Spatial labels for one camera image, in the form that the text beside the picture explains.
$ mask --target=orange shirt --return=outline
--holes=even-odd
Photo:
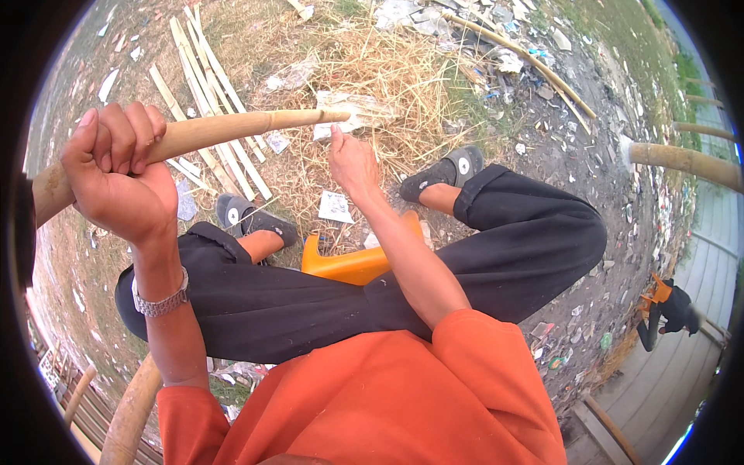
[[[360,334],[272,368],[230,427],[208,391],[158,393],[166,464],[255,464],[283,452],[334,464],[565,464],[519,328],[458,310],[429,344]]]

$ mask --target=orange sleeve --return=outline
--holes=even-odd
[[[212,393],[193,386],[158,392],[158,424],[166,465],[211,464],[230,430]]]
[[[432,352],[525,448],[565,463],[558,420],[519,327],[458,310],[434,329]]]

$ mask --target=fingernail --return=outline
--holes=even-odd
[[[106,152],[106,154],[101,157],[100,168],[104,173],[111,172],[111,152]]]
[[[77,129],[81,129],[85,126],[88,126],[91,121],[93,121],[93,118],[95,117],[95,108],[91,108],[88,110],[84,115],[83,119],[80,120],[80,123],[77,125]]]
[[[147,162],[145,160],[140,160],[137,163],[135,163],[135,169],[132,170],[135,174],[142,174],[144,173],[144,168],[147,166]]]

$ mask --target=foot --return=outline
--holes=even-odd
[[[297,242],[299,236],[292,223],[266,210],[256,211],[256,208],[256,205],[241,196],[224,193],[217,198],[217,221],[235,237],[243,237],[256,231],[271,231],[281,237],[284,247],[293,246]]]
[[[463,187],[483,170],[484,156],[475,145],[454,149],[432,166],[403,180],[400,196],[407,202],[419,203],[421,192],[430,185],[446,184]]]

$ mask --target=forearm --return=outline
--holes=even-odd
[[[354,199],[388,258],[405,299],[432,329],[455,310],[470,308],[457,278],[385,201],[381,191]]]
[[[183,272],[176,232],[153,238],[148,245],[132,247],[139,295],[160,301],[181,286]],[[164,385],[189,385],[209,389],[206,350],[191,302],[159,317],[145,317],[147,339]]]

